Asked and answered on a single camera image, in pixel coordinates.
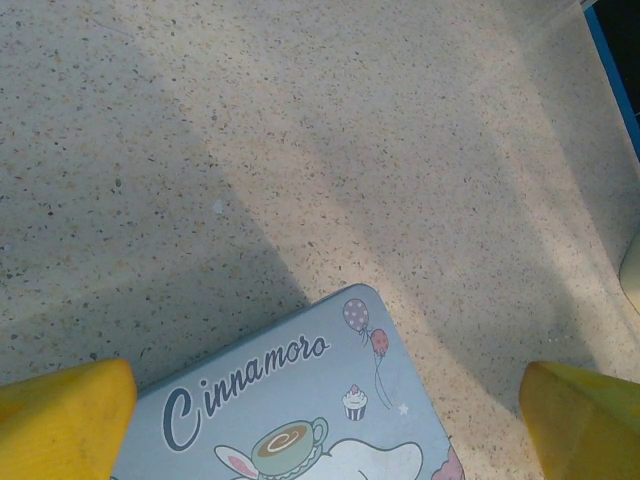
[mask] balloon illustration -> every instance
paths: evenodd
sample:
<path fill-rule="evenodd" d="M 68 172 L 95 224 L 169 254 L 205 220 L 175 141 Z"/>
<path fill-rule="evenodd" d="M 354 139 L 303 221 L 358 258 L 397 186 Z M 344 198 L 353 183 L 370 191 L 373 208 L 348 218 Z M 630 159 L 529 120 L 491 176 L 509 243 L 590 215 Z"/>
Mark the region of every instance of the balloon illustration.
<path fill-rule="evenodd" d="M 389 351 L 389 337 L 381 328 L 376 328 L 375 330 L 369 328 L 369 310 L 362 300 L 352 298 L 345 303 L 342 308 L 342 316 L 347 326 L 351 330 L 358 332 L 362 337 L 363 346 L 371 342 L 371 346 L 373 347 L 373 362 L 376 366 L 374 375 L 376 393 L 382 404 L 387 409 L 390 409 L 392 403 L 387 396 L 384 385 L 382 385 L 382 379 L 380 378 L 380 364 Z"/>

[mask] speckled floor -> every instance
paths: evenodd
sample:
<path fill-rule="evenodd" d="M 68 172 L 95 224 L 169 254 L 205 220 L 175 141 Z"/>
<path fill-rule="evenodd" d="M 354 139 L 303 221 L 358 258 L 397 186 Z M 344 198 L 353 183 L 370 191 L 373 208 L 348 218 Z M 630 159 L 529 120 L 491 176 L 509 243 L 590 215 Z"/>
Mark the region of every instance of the speckled floor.
<path fill-rule="evenodd" d="M 568 1 L 5 0 L 0 382 L 148 385 L 365 282 L 472 479 L 527 362 L 640 381 L 638 162 Z"/>

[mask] white bunny ear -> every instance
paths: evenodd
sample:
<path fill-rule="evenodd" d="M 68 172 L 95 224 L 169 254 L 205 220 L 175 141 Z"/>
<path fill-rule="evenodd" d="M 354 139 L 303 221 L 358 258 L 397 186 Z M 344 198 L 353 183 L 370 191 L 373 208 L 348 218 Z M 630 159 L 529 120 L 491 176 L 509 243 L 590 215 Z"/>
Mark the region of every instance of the white bunny ear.
<path fill-rule="evenodd" d="M 253 466 L 253 462 L 244 453 L 225 445 L 216 447 L 214 452 L 216 452 L 216 456 L 222 461 L 222 463 L 231 470 L 234 470 L 251 480 L 258 479 L 258 470 Z"/>

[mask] light blue tin box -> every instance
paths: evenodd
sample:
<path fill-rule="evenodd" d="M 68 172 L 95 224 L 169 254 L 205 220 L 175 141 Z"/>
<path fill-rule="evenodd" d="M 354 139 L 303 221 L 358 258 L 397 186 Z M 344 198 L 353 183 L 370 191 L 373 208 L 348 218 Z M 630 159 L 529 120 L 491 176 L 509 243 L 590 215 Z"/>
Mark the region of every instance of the light blue tin box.
<path fill-rule="evenodd" d="M 380 296 L 355 285 L 144 392 L 112 480 L 463 480 Z"/>

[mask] cupcake illustration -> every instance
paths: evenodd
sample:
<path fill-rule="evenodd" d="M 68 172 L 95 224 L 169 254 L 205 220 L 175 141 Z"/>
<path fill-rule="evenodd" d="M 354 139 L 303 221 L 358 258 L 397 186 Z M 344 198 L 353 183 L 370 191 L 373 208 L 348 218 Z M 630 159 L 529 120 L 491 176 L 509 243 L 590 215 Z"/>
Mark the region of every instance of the cupcake illustration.
<path fill-rule="evenodd" d="M 367 407 L 367 396 L 357 385 L 353 385 L 347 394 L 342 397 L 344 411 L 349 420 L 358 421 L 364 417 L 364 410 Z"/>

